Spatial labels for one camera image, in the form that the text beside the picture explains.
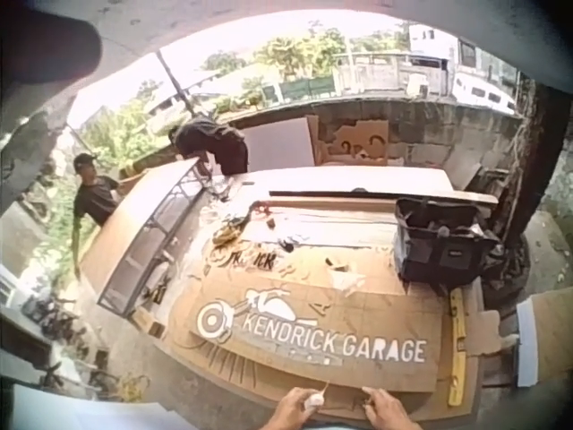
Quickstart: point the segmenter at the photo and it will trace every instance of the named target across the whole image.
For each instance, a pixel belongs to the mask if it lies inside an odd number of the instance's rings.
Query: man
[[[169,140],[184,159],[200,157],[205,162],[206,152],[215,156],[225,176],[247,173],[249,150],[244,136],[235,128],[219,125],[207,117],[197,117],[169,131]]]
[[[368,387],[363,387],[363,391],[370,396],[364,405],[364,411],[374,429],[422,430],[410,419],[400,400],[392,397],[387,391]],[[291,390],[278,403],[275,413],[261,430],[300,430],[317,410],[304,410],[304,401],[317,392],[303,388]]]
[[[77,278],[80,277],[78,251],[81,219],[88,214],[96,224],[102,227],[118,205],[112,191],[116,191],[120,196],[126,195],[146,173],[143,172],[118,183],[109,176],[99,176],[93,164],[94,159],[96,157],[86,153],[73,159],[73,169],[81,178],[80,187],[73,201],[72,255]]]

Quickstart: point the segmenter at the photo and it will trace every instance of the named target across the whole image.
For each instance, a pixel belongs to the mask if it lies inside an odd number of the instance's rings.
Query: green fence
[[[299,79],[294,82],[282,82],[279,84],[285,100],[316,99],[322,95],[335,93],[334,79],[325,76],[313,79]],[[275,88],[270,85],[262,89],[265,99],[270,102],[278,102]]]

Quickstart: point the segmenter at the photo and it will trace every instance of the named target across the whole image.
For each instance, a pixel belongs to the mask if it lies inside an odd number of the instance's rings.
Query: sky
[[[219,51],[247,51],[264,45],[277,36],[303,34],[309,22],[320,21],[325,27],[336,27],[349,38],[390,30],[401,20],[378,13],[354,11],[290,11],[244,18],[194,33],[163,47],[161,52],[175,76],[199,68],[205,59]],[[228,37],[240,34],[241,38]],[[152,79],[164,82],[167,76],[154,55],[147,55],[102,81],[80,90],[73,104],[68,124],[76,128],[101,106],[118,108],[132,99],[141,82]]]

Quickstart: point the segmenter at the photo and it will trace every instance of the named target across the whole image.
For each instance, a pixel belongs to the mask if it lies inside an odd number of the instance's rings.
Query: black tool bag
[[[398,199],[394,259],[398,276],[447,290],[481,275],[486,256],[500,243],[469,204]]]

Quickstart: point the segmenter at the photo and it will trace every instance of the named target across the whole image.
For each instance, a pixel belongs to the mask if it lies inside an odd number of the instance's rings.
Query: black t-shirt
[[[177,131],[175,147],[184,158],[197,151],[210,152],[225,176],[246,173],[249,165],[246,143],[233,133],[223,134],[224,128],[208,118],[195,118]]]
[[[118,186],[109,176],[98,176],[93,185],[80,185],[73,201],[73,216],[82,218],[87,213],[100,227],[103,226],[117,207],[111,192]]]

